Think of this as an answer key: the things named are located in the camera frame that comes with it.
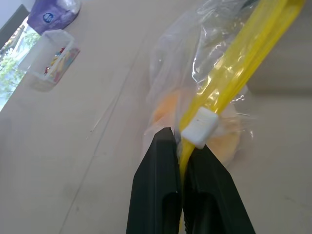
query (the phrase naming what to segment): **white plastic clip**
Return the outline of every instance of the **white plastic clip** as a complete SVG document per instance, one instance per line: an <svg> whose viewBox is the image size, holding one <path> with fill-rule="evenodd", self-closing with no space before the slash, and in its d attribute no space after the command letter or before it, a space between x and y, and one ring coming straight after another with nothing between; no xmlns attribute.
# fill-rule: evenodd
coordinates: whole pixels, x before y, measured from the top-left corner
<svg viewBox="0 0 312 234"><path fill-rule="evenodd" d="M181 136L196 148L202 149L218 124L219 116L216 113L200 107L189 125L181 132Z"/></svg>

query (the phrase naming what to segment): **small plastic box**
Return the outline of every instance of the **small plastic box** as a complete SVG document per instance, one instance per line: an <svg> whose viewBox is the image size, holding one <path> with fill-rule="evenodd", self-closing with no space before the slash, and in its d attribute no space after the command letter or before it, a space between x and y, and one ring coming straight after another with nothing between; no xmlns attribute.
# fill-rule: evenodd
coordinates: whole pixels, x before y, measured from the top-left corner
<svg viewBox="0 0 312 234"><path fill-rule="evenodd" d="M19 69L42 80L57 83L79 52L69 33L61 29L46 31L19 64Z"/></svg>

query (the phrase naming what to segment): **table surface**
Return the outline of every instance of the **table surface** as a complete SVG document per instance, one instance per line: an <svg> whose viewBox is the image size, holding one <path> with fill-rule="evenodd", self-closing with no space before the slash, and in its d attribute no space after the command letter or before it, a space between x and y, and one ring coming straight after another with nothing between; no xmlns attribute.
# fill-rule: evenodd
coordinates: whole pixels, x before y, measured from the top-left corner
<svg viewBox="0 0 312 234"><path fill-rule="evenodd" d="M151 111L149 53L193 3L84 2L66 29L81 53L61 81L44 89L26 75L0 113L1 233L125 233ZM312 113L296 114L311 100L254 97L254 105L254 145L229 166L254 228L312 233Z"/></svg>

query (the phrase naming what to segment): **green tree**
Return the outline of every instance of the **green tree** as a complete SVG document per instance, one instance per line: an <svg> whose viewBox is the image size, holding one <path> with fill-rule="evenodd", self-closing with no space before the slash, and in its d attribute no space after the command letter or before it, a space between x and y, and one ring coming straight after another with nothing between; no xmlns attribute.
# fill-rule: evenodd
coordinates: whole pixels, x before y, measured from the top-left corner
<svg viewBox="0 0 312 234"><path fill-rule="evenodd" d="M36 32L27 33L24 43L31 48L40 38ZM6 53L0 61L0 98L10 98L25 72L18 70L18 61L11 53Z"/></svg>

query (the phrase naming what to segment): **clear plastic bag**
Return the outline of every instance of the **clear plastic bag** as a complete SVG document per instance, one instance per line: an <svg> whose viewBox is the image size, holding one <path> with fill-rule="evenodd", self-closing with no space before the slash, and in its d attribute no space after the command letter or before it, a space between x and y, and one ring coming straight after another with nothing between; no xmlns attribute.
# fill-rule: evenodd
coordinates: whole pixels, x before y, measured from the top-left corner
<svg viewBox="0 0 312 234"><path fill-rule="evenodd" d="M179 129L180 118L192 97L256 4L245 0L205 1L182 15L158 40L151 56L151 89L147 96L154 112L144 133L143 155L156 132L164 127ZM221 124L207 142L224 165L234 157L241 134L249 132L254 119L248 112L237 110L241 102L245 102L244 92L220 115Z"/></svg>

